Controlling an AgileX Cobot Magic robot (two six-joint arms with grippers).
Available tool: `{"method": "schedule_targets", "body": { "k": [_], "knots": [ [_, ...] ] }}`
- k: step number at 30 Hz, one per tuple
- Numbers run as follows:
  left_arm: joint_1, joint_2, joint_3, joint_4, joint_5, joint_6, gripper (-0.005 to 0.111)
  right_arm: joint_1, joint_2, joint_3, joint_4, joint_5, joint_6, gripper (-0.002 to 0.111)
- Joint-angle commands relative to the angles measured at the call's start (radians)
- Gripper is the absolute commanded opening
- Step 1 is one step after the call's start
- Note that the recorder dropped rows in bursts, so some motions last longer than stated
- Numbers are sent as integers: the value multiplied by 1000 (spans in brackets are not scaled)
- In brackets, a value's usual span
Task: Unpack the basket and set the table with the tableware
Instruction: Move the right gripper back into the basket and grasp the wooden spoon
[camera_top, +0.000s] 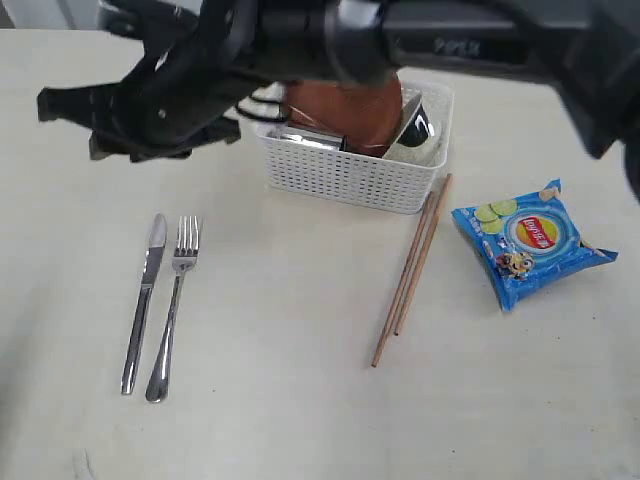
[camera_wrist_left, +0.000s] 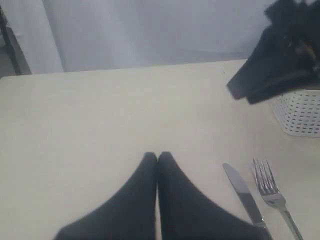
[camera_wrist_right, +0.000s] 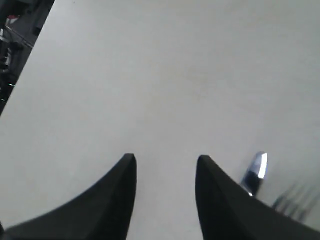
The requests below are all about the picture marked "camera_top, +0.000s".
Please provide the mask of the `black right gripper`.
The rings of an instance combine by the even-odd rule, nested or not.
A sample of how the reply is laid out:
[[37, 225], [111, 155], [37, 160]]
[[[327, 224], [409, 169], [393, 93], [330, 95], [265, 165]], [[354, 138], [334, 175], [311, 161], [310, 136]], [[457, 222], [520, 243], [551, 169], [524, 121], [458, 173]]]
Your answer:
[[118, 83], [43, 88], [38, 120], [91, 123], [91, 160], [188, 158], [200, 146], [239, 139], [228, 111], [266, 123], [287, 120], [280, 99], [256, 92], [288, 74], [289, 46], [273, 29], [260, 29], [240, 45], [193, 29], [165, 50], [143, 45], [142, 59]]

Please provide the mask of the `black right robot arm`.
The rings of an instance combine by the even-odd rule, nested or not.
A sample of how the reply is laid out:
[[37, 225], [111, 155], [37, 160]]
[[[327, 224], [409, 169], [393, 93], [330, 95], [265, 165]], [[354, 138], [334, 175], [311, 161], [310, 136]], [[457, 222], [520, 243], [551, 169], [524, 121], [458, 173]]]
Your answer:
[[116, 83], [45, 88], [42, 122], [87, 128], [90, 156], [184, 159], [240, 136], [230, 109], [275, 82], [375, 85], [404, 68], [546, 84], [588, 154], [622, 143], [639, 186], [635, 1], [107, 1], [102, 29], [140, 41]]

